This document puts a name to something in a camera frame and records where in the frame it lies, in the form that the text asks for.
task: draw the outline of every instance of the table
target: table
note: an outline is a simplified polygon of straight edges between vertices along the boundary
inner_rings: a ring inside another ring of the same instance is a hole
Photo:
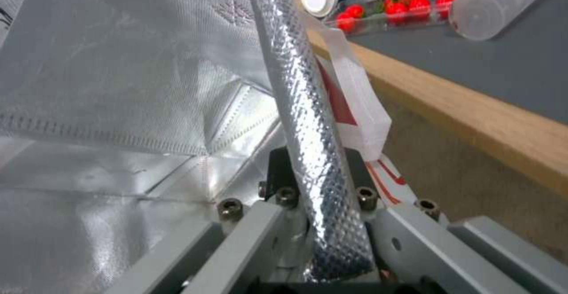
[[[491,41],[434,27],[353,37],[351,48],[376,92],[568,199],[568,17],[561,13],[568,0],[539,0]],[[308,37],[328,57],[323,39]]]

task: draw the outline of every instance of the gray tabletop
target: gray tabletop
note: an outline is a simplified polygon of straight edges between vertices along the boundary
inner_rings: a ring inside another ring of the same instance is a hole
[[[568,0],[537,0],[489,41],[469,41],[449,25],[350,40],[568,124]]]

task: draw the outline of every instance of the plastic bottle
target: plastic bottle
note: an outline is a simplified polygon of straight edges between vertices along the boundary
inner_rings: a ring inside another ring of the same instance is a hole
[[[450,23],[456,32],[472,40],[497,35],[535,0],[454,0]]]

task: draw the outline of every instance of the wooden table edge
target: wooden table edge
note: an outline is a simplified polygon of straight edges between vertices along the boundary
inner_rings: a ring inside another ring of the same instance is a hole
[[[320,35],[308,37],[329,59]],[[350,44],[376,92],[568,199],[568,126]]]

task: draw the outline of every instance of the foil insulation roll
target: foil insulation roll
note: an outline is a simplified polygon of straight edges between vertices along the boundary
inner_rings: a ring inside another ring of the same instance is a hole
[[[314,253],[304,277],[329,282],[369,272],[371,244],[296,5],[292,0],[251,3],[292,167],[314,228]]]

